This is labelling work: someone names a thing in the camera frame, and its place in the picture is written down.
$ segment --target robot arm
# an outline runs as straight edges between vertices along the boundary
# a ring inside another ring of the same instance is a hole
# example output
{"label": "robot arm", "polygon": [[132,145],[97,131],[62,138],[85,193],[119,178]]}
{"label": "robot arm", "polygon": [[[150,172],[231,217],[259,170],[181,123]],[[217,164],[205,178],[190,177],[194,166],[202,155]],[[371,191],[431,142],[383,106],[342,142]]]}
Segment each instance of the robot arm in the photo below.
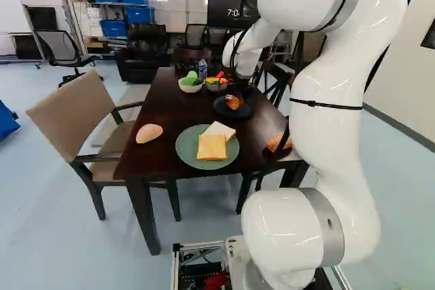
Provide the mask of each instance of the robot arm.
{"label": "robot arm", "polygon": [[[280,30],[279,27],[268,23],[263,18],[258,19],[251,26],[244,35],[234,56],[234,66],[237,67],[240,78],[249,79],[252,76],[261,51],[273,42]],[[225,45],[222,62],[226,67],[231,65],[231,54],[241,34],[242,32],[233,35]]]}
{"label": "robot arm", "polygon": [[[324,29],[328,36],[290,95],[294,150],[316,170],[317,184],[256,192],[242,211],[249,252],[275,290],[302,289],[316,267],[357,261],[376,248],[380,222],[359,159],[358,109],[368,74],[397,33],[406,6],[406,0],[258,0],[261,19],[234,58],[239,76],[252,75],[261,48],[281,29]],[[226,66],[238,37],[225,47]]]}

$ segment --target baseboard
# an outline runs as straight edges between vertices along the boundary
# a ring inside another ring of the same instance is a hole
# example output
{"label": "baseboard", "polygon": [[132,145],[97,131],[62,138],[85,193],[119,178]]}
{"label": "baseboard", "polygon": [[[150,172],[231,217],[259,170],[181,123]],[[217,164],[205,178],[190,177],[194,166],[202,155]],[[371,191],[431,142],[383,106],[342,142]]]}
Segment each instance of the baseboard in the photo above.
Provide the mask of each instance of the baseboard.
{"label": "baseboard", "polygon": [[366,110],[367,112],[370,112],[375,117],[378,117],[380,120],[386,122],[391,127],[394,127],[395,129],[399,130],[400,132],[403,132],[406,136],[409,136],[414,141],[422,144],[424,147],[426,147],[427,149],[429,149],[430,151],[435,153],[435,143],[432,142],[431,140],[425,138],[423,135],[419,134],[418,132],[415,132],[414,130],[405,126],[401,122],[398,122],[394,118],[389,117],[388,115],[384,114],[382,111],[375,109],[371,105],[363,103],[362,106],[363,106],[364,110]]}

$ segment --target plastic bottle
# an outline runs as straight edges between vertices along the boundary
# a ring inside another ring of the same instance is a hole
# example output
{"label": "plastic bottle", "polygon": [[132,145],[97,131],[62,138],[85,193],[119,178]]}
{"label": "plastic bottle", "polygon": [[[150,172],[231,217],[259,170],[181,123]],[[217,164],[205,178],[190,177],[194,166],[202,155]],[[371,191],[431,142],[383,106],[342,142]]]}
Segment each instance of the plastic bottle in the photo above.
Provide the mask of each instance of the plastic bottle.
{"label": "plastic bottle", "polygon": [[198,75],[201,81],[205,81],[207,78],[207,61],[205,61],[204,57],[201,58],[201,61],[198,65]]}

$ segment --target gray floor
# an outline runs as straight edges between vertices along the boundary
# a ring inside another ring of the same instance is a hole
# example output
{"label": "gray floor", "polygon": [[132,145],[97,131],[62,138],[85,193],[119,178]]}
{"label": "gray floor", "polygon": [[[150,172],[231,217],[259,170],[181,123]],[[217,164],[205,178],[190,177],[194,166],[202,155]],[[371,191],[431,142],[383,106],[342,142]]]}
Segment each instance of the gray floor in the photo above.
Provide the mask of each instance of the gray floor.
{"label": "gray floor", "polygon": [[[127,87],[116,66],[103,62],[97,69],[116,102]],[[167,290],[174,242],[240,234],[234,208],[241,178],[180,181],[179,223],[166,193],[152,190],[162,255],[151,257],[126,190],[103,191],[107,221],[101,223],[82,182],[24,114],[70,71],[0,66],[0,99],[22,125],[0,143],[0,289]],[[280,109],[288,110],[285,101]],[[87,142],[83,152],[94,151]],[[366,112],[361,155],[383,237],[372,257],[344,267],[349,282],[355,290],[433,289],[435,155]],[[277,187],[280,177],[267,177],[264,188]],[[313,182],[310,171],[304,184]]]}

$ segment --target dark wooden table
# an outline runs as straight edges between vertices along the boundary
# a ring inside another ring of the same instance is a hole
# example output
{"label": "dark wooden table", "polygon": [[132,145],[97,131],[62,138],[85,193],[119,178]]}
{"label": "dark wooden table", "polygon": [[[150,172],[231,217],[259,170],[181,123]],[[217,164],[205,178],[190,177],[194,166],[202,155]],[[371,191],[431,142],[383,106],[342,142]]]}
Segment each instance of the dark wooden table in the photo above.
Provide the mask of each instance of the dark wooden table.
{"label": "dark wooden table", "polygon": [[[216,97],[205,87],[195,94],[182,92],[174,68],[160,68],[116,167],[114,177],[126,181],[128,194],[152,255],[160,253],[160,241],[147,182],[285,168],[285,184],[281,183],[281,186],[288,186],[295,176],[302,180],[305,174],[305,168],[298,169],[301,161],[294,152],[280,161],[270,161],[262,155],[266,142],[285,128],[285,117],[260,91],[253,91],[249,98],[255,111],[250,120],[225,120],[218,116],[212,108]],[[182,162],[175,150],[178,135],[190,126],[211,124],[215,120],[236,130],[240,143],[237,159],[218,170],[199,170]],[[163,134],[150,143],[137,144],[137,131],[145,124],[162,126]]]}

